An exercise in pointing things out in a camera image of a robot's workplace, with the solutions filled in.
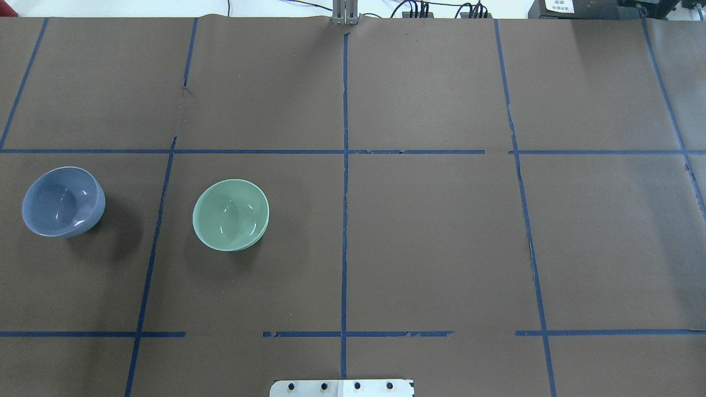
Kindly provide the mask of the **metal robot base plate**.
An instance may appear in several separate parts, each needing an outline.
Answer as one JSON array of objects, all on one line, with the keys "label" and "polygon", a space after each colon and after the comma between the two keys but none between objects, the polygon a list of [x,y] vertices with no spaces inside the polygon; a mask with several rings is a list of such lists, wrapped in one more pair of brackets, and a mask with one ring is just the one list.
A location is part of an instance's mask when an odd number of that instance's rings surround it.
[{"label": "metal robot base plate", "polygon": [[280,380],[270,396],[414,396],[410,379]]}]

